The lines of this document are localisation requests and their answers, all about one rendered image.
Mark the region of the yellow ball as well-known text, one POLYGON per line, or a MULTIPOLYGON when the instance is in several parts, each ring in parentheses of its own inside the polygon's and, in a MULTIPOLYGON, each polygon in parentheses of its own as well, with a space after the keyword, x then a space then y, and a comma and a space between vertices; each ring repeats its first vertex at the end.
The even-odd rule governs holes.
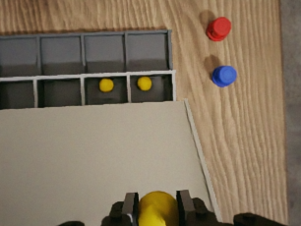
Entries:
POLYGON ((144 195, 138 202, 139 226, 179 226, 178 201, 163 191, 144 195))
POLYGON ((109 78, 104 78, 99 82, 99 88, 103 92, 109 92, 113 89, 113 81, 109 78))
POLYGON ((140 77, 138 79, 138 87, 141 90, 148 90, 151 88, 151 79, 149 77, 140 77))

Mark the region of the red plug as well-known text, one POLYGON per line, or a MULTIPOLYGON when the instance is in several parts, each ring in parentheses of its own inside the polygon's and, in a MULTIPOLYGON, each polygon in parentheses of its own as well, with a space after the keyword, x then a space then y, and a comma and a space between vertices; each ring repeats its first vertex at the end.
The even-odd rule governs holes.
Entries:
POLYGON ((212 21, 207 28, 207 35, 212 41, 222 41, 231 31, 231 22, 224 18, 217 18, 212 21))

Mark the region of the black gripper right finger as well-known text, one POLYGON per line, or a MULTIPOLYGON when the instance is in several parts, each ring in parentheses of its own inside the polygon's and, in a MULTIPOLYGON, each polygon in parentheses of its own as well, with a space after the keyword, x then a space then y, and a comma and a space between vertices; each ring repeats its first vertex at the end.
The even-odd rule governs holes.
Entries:
POLYGON ((264 216, 244 212, 233 216, 233 223, 217 221, 214 212, 207 210, 200 198, 191 198, 189 190, 176 191, 179 226, 287 226, 264 216))

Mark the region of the blue plug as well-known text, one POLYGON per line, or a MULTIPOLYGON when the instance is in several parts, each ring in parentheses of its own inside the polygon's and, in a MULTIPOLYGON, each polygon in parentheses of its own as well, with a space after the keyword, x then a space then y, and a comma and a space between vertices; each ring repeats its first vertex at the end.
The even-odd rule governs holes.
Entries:
POLYGON ((220 87, 232 84, 237 77, 236 70, 231 66, 219 66, 212 72, 212 81, 220 87))

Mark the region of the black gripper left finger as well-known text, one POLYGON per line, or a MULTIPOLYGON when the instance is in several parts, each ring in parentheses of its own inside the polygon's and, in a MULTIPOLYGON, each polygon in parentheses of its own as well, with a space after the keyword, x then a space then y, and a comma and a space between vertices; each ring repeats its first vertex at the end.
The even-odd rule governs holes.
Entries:
MULTIPOLYGON (((124 201, 112 204, 109 215, 101 220, 100 226, 139 226, 138 193, 126 193, 124 201)), ((67 221, 57 226, 86 226, 82 221, 67 221)))

